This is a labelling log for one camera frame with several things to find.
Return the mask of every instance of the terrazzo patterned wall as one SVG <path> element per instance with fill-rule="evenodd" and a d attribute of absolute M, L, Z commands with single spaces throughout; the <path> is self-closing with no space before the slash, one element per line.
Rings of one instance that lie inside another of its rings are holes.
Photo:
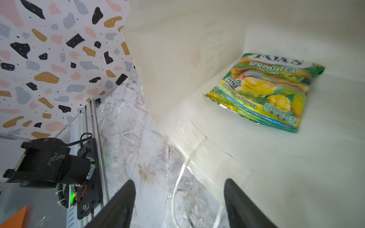
<path fill-rule="evenodd" d="M 125 0 L 0 0 L 0 132 L 52 137 L 135 71 Z"/>

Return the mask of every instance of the marble surface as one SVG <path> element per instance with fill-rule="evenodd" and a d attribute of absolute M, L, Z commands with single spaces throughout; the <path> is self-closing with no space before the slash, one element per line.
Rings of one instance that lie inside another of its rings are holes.
<path fill-rule="evenodd" d="M 171 200 L 183 163 L 159 134 L 141 88 L 134 73 L 97 108 L 109 196 L 132 179 L 136 199 L 130 227 L 175 227 Z M 218 209 L 219 202 L 186 169 L 175 197 L 179 226 L 212 227 Z M 219 227 L 229 227 L 226 210 Z"/>

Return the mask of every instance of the candy bag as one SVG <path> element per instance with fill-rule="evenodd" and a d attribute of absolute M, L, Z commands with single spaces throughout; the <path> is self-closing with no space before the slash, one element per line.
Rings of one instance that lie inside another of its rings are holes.
<path fill-rule="evenodd" d="M 246 53 L 206 96 L 254 122 L 296 133 L 310 84 L 324 69 L 312 62 Z"/>

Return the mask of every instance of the white cardboard surface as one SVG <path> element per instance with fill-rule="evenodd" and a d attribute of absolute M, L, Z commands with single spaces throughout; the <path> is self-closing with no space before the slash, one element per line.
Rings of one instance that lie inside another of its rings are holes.
<path fill-rule="evenodd" d="M 161 134 L 221 202 L 232 178 L 279 227 L 365 218 L 361 1 L 131 1 L 123 32 Z M 322 64 L 297 134 L 206 99 L 246 52 Z"/>

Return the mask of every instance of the black bracket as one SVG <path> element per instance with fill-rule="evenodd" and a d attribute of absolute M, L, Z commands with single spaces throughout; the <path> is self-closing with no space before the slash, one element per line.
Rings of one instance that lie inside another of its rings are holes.
<path fill-rule="evenodd" d="M 80 220 L 88 215 L 103 200 L 99 172 L 99 158 L 97 156 L 95 138 L 88 140 L 85 147 L 78 150 L 77 156 L 90 157 L 95 161 L 94 173 L 90 180 L 87 181 L 87 189 L 84 195 L 80 198 L 80 201 L 77 203 L 77 219 Z"/>

